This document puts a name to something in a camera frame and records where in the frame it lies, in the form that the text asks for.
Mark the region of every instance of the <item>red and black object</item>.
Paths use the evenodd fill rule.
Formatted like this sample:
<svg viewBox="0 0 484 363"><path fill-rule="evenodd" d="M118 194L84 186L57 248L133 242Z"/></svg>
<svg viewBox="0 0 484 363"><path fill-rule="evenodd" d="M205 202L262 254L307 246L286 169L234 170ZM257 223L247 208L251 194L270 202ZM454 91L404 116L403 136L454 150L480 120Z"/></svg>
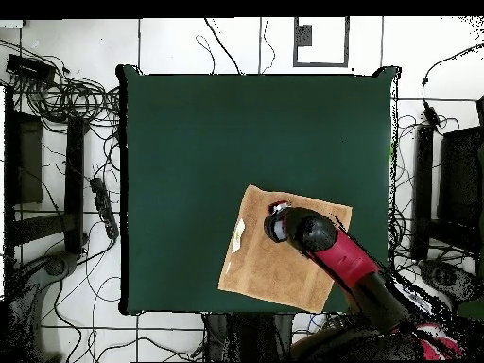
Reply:
<svg viewBox="0 0 484 363"><path fill-rule="evenodd" d="M268 237L276 243L286 241L323 268L377 329L389 332L407 320L406 309L385 287L378 263L342 227L286 201L272 203L268 212Z"/></svg>

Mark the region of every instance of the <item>power adapter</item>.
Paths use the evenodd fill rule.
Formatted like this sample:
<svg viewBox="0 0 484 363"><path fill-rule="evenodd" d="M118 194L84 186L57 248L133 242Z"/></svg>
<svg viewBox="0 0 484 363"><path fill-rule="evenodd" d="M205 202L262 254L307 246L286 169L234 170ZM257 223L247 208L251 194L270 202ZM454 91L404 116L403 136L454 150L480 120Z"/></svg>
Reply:
<svg viewBox="0 0 484 363"><path fill-rule="evenodd" d="M427 119L428 124L434 130L436 130L437 127L440 128L441 127L441 121L440 121L439 116L437 115L437 112L435 111L435 109L433 107L430 107L426 101L423 103L423 107L424 107L423 115L425 115L425 118Z"/></svg>

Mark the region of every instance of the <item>power cable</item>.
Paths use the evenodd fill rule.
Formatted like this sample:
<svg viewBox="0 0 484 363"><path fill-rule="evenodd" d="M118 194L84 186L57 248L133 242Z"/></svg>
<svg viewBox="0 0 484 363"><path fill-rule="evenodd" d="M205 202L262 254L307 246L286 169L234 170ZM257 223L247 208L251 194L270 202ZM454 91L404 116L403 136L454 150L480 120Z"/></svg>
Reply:
<svg viewBox="0 0 484 363"><path fill-rule="evenodd" d="M220 47L222 48L222 50L225 52L225 54L227 56L229 56L229 58L232 60L233 62L233 65L235 66L236 70L237 70L237 74L242 74L238 68L238 65L237 63L235 62L235 60L233 59L232 55L227 51L227 49L225 48L225 46L222 44L222 42L220 41L220 39L218 38L215 30L212 28L212 26L210 25L210 23L208 22L208 20L206 18L203 18L203 21L205 21L205 24L210 28L210 30L212 31L212 33L214 34L214 36L216 37L216 41L218 42L218 44L220 44Z"/></svg>

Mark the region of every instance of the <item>brown paper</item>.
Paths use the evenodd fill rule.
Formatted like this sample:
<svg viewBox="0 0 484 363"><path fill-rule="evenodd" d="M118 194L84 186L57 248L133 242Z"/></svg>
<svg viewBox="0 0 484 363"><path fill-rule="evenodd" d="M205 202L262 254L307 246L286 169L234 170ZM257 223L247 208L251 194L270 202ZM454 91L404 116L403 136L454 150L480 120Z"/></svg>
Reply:
<svg viewBox="0 0 484 363"><path fill-rule="evenodd" d="M280 200L289 201L293 207L315 210L337 223L335 216L346 230L350 226L352 208L349 206L285 192L266 192L249 185L235 222L235 227L240 219L245 224L240 249L233 252L233 235L218 289L319 313L331 291L333 279L290 245L276 244L264 232L268 206Z"/></svg>

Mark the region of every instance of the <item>green table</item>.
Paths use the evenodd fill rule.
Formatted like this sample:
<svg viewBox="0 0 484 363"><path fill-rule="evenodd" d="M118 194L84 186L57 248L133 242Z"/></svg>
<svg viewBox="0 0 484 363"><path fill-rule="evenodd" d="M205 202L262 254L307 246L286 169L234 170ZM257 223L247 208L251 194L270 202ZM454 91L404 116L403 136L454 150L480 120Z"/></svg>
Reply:
<svg viewBox="0 0 484 363"><path fill-rule="evenodd" d="M140 76L119 66L120 309L298 312L217 289L250 183L353 206L350 233L385 263L395 73ZM346 309L335 286L324 310Z"/></svg>

